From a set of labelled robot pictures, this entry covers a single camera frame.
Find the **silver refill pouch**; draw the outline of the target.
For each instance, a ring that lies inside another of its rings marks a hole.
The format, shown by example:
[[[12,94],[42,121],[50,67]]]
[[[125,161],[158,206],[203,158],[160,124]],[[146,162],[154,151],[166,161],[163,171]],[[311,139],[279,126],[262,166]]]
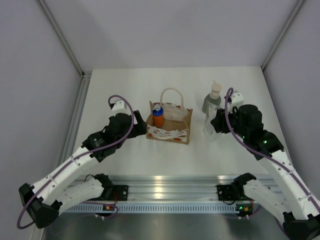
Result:
[[[209,102],[207,104],[206,117],[202,132],[209,143],[217,141],[222,136],[222,133],[217,133],[214,126],[211,124],[211,121],[217,116],[218,109],[220,109],[220,107],[213,103]]]

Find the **grey pump bottle beige cap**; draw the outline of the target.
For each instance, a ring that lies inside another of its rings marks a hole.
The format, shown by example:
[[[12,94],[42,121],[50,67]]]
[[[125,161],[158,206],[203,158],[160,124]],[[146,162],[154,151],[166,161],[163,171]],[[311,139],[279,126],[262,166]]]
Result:
[[[203,104],[202,104],[202,112],[203,113],[207,112],[209,104],[214,104],[218,107],[221,105],[221,101],[222,101],[221,96],[220,96],[221,90],[222,90],[221,84],[214,81],[211,86],[210,93],[203,100]]]

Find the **burlap watermelon canvas bag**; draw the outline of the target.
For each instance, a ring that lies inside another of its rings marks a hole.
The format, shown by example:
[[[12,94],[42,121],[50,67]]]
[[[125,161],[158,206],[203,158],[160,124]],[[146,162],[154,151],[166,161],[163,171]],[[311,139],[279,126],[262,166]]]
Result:
[[[168,90],[173,90],[179,94],[180,96],[179,104],[163,101],[164,93]],[[174,104],[179,107],[186,108],[188,110],[188,113],[182,122],[164,120],[164,125],[161,128],[158,128],[153,126],[153,114],[152,114],[153,107],[157,103],[159,103],[160,106],[162,104]],[[187,108],[184,106],[184,96],[178,89],[173,87],[165,88],[160,94],[159,101],[150,102],[149,108],[150,108],[150,115],[146,120],[146,124],[147,124],[146,138],[147,139],[159,140],[159,141],[165,141],[165,142],[171,142],[171,143],[179,143],[179,144],[185,144],[185,145],[189,144],[193,110],[191,108]]]

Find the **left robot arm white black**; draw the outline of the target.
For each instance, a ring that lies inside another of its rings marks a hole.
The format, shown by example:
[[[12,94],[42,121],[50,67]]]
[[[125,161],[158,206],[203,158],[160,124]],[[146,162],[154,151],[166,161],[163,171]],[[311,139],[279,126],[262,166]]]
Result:
[[[52,173],[33,183],[23,184],[19,189],[23,209],[39,229],[53,223],[65,210],[89,200],[115,199],[115,185],[103,173],[90,180],[70,186],[89,168],[114,154],[126,139],[145,135],[147,124],[140,112],[132,115],[117,113],[109,118],[103,130],[92,133],[76,150]]]

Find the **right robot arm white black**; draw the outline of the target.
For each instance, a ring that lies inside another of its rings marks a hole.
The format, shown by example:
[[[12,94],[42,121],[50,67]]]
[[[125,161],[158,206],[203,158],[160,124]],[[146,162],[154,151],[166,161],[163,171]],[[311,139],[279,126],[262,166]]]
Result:
[[[252,199],[272,214],[291,240],[313,240],[320,235],[320,201],[303,182],[277,136],[264,129],[262,113],[252,104],[218,108],[210,125],[217,134],[232,134],[272,176],[283,197],[251,173],[230,184],[238,200]]]

